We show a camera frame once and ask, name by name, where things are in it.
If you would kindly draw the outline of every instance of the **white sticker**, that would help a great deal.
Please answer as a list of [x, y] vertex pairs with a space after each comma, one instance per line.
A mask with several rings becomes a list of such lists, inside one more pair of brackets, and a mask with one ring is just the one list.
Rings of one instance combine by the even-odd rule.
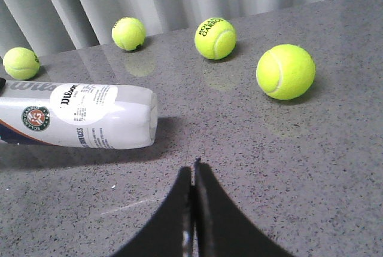
[[116, 85], [62, 84], [52, 91], [50, 103], [64, 122], [86, 126], [108, 113], [117, 93]]

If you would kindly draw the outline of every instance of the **speckled stone surface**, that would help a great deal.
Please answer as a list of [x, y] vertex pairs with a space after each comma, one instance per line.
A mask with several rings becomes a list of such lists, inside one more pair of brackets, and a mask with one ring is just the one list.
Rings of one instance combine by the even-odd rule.
[[[234, 52], [202, 58], [194, 29], [127, 53], [42, 57], [35, 81], [133, 84], [158, 94], [153, 146], [2, 145], [2, 256], [107, 256], [166, 197], [181, 166], [209, 163], [238, 207], [295, 256], [383, 255], [383, 0], [331, 0], [232, 20]], [[317, 64], [302, 97], [255, 79], [260, 56], [298, 44]], [[10, 78], [0, 69], [0, 77]]]

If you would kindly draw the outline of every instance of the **canister cap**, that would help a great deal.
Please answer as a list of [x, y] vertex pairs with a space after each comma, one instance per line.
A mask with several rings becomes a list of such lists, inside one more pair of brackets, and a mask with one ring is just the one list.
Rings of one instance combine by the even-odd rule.
[[5, 79], [0, 78], [0, 91], [2, 90], [2, 88], [4, 88], [4, 85], [5, 85]]

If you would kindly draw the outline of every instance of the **yellow tennis ball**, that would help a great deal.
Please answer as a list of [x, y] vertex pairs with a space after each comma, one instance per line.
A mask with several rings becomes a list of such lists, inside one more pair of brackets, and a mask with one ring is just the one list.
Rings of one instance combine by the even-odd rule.
[[122, 18], [114, 24], [112, 29], [114, 43], [127, 51], [136, 50], [144, 43], [145, 37], [145, 26], [136, 18]]
[[194, 36], [198, 52], [211, 60], [225, 58], [233, 51], [235, 42], [235, 28], [223, 18], [203, 21]]
[[5, 71], [14, 79], [33, 78], [40, 69], [36, 54], [23, 47], [10, 49], [2, 61]]
[[278, 45], [262, 55], [256, 76], [258, 85], [268, 96], [290, 100], [312, 85], [315, 63], [310, 54], [298, 46]]

